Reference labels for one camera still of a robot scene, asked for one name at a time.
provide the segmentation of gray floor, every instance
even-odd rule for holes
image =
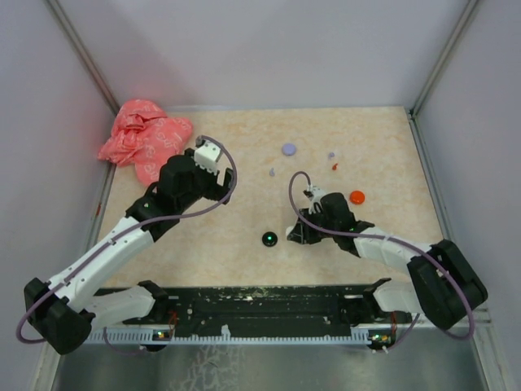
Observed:
[[[125,357],[84,345],[62,358],[53,391],[479,391],[471,342],[417,329],[389,354],[321,346],[172,346]]]

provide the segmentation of white connector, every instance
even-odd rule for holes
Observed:
[[[95,314],[92,331],[108,327],[132,318],[147,316],[154,306],[155,299],[143,287],[133,287],[121,292],[95,296],[85,310]]]
[[[383,312],[404,311],[411,314],[423,314],[412,283],[387,281],[376,288],[373,297]]]
[[[309,206],[309,214],[320,213],[320,200],[327,193],[323,191],[320,187],[308,185],[306,189],[311,195],[308,196],[309,201],[311,202],[311,206]]]
[[[221,159],[222,151],[214,143],[205,141],[194,152],[194,161],[202,169],[217,175],[217,163]]]

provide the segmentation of black round button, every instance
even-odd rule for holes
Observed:
[[[266,247],[273,247],[278,242],[278,237],[274,232],[266,232],[262,235],[262,244]]]

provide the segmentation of metal frame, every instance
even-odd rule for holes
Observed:
[[[71,44],[72,49],[76,52],[81,64],[87,73],[89,73],[89,76],[98,88],[99,93],[105,99],[105,102],[107,102],[108,107],[112,110],[114,115],[116,115],[117,112],[120,111],[120,105],[118,104],[115,95],[112,93],[111,88],[105,82],[102,73],[99,71],[96,63],[92,59],[92,55],[85,47],[85,44],[72,25],[71,20],[68,18],[61,4],[58,0],[43,0],[43,2],[47,5],[49,12],[55,18],[56,24],[65,34],[65,37]]]
[[[440,79],[443,71],[452,58],[458,43],[462,40],[464,32],[477,14],[481,2],[482,0],[469,0],[467,2],[463,13],[459,17],[459,20],[454,27],[452,34],[450,34],[449,40],[445,44],[444,49],[441,51],[440,57],[436,61],[434,68],[431,70],[427,82],[423,86],[419,96],[414,102],[414,105],[410,111],[412,118],[417,118],[418,114],[422,111],[424,103],[427,101],[427,98],[436,87],[436,83]]]
[[[440,221],[442,234],[445,238],[452,239],[453,234],[449,216],[443,201],[443,196],[439,190],[440,187],[437,185],[435,171],[432,167],[425,139],[418,126],[418,118],[414,118],[409,114],[409,125],[414,141],[416,142],[416,148],[418,149],[419,158],[422,162],[423,172],[427,179],[427,185],[431,193],[434,208]],[[487,317],[490,319],[486,305],[483,305],[481,308],[486,311]],[[481,363],[484,374],[484,382],[487,384],[488,389],[493,391],[515,391],[514,380],[512,375],[507,371],[508,362],[491,321],[487,326],[481,326],[475,329],[473,341],[476,355]]]
[[[431,95],[432,91],[436,88],[438,80],[442,77],[443,71],[446,69],[446,66],[451,60],[455,49],[462,40],[464,32],[474,19],[481,2],[482,0],[469,0],[467,2],[449,40],[440,53],[440,57],[436,61],[434,68],[431,70],[427,82],[418,95],[413,107],[409,110],[409,125],[416,143],[416,147],[418,149],[419,158],[422,163],[425,177],[427,179],[427,185],[431,193],[431,198],[433,199],[436,214],[440,221],[440,227],[444,237],[446,238],[453,237],[453,230],[450,225],[450,220],[447,214],[447,209],[445,208],[443,196],[439,190],[440,187],[438,186],[436,173],[433,169],[431,158],[429,157],[427,145],[418,125],[418,115],[422,111],[422,108]],[[63,30],[65,36],[71,43],[73,50],[77,53],[79,60],[85,67],[85,70],[89,73],[94,84],[97,86],[99,92],[107,102],[107,105],[114,112],[114,114],[116,114],[119,111],[120,105],[118,104],[109,85],[104,80],[102,73],[99,71],[94,60],[92,59],[92,55],[88,52],[85,44],[80,39],[70,19],[64,12],[62,6],[59,3],[59,0],[44,0],[44,3],[49,8],[50,13],[54,16],[56,23]],[[92,221],[90,234],[85,243],[86,248],[91,247],[96,242],[101,226],[104,208],[107,204],[108,195],[110,193],[114,172],[115,168],[113,166],[109,166],[106,180],[103,185],[103,190],[100,195],[99,214]],[[506,372],[506,357],[503,354],[501,344],[498,341],[496,333],[493,329],[493,325],[489,318],[486,306],[482,306],[477,310],[476,318],[480,327],[476,328],[474,343],[476,355],[479,358],[483,370],[484,382],[487,384],[489,389],[494,391],[514,391],[514,381],[511,377],[511,374]],[[432,327],[429,322],[421,322],[419,326]],[[121,333],[122,330],[122,328],[115,327],[109,329],[109,332]],[[94,336],[93,338],[93,343],[98,343],[100,340]],[[33,385],[31,388],[32,390],[51,390],[58,362],[59,355],[48,344],[45,344],[42,349],[40,361],[33,379]]]

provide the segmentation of white wall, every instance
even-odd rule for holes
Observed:
[[[464,0],[62,0],[116,97],[410,107]]]
[[[43,2],[0,2],[2,390],[29,386],[41,347],[15,339],[23,288],[85,245],[112,119]]]
[[[419,124],[521,388],[521,2],[483,2]]]

